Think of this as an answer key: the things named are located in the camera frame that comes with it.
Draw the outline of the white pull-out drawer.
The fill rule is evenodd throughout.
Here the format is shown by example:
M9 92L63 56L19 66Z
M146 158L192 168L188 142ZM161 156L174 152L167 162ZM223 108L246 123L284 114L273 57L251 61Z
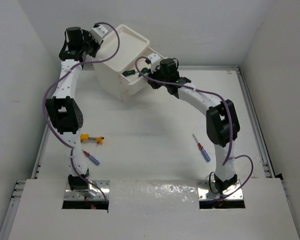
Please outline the white pull-out drawer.
M157 51L155 51L151 47L148 47L143 53L139 54L135 59L133 59L131 64L128 65L128 67L126 67L125 70L123 70L123 72L135 70L135 74L129 75L129 76L124 76L123 72L122 72L119 75L120 83L124 87L123 88L124 94L127 93L129 96L132 96L148 85L147 79L142 76L139 76L139 73L135 67L135 60L140 56L148 57L151 54L158 55L161 59L164 58ZM138 66L139 70L142 70L143 68L148 68L148 69L151 68L149 64L145 63L145 59L138 60L137 66Z

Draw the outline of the white drawer cabinet box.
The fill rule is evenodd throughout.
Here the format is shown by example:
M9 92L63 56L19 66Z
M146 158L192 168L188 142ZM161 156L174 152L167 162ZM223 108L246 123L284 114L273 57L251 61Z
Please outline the white drawer cabinet box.
M96 79L101 88L119 101L126 101L133 95L124 94L120 74L128 67L133 59L142 54L150 41L130 27L121 24L116 28L120 38L117 54L110 60L93 65Z

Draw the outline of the long green screwdriver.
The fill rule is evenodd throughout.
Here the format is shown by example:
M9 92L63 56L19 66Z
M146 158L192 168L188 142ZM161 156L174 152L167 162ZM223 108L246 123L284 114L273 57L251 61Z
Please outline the long green screwdriver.
M123 73L122 73L122 75L124 76L124 77L129 77L129 76L133 76L133 75L135 75L136 74L136 71L133 69L133 70L126 70L126 71L124 71Z

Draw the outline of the small stubby green screwdriver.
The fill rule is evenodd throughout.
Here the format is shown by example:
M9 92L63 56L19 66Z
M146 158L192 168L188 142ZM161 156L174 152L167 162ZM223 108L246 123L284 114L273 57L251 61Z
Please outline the small stubby green screwdriver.
M147 67L144 67L142 70L141 70L141 73L142 74L147 74L147 73L150 73L151 72L151 69L150 68L147 68Z

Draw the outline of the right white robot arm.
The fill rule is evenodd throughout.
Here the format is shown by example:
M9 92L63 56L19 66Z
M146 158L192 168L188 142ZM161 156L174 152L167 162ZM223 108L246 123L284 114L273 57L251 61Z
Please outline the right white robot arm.
M145 63L150 65L148 77L153 80L149 80L148 84L153 89L166 87L171 95L187 102L205 116L206 133L215 149L214 186L219 194L223 194L238 180L232 159L235 139L240 131L234 103L229 99L220 99L219 95L199 91L190 79L180 76L173 58L157 57L153 60L148 56Z

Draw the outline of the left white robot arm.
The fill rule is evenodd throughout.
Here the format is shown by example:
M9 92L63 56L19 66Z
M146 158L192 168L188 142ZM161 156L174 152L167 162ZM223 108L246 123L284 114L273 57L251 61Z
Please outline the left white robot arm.
M71 191L91 196L97 187L92 185L87 158L81 144L83 113L75 101L77 81L88 55L96 55L100 44L90 32L78 26L68 27L59 53L61 72L52 97L43 101L50 120L50 129L67 148L69 156L68 184Z

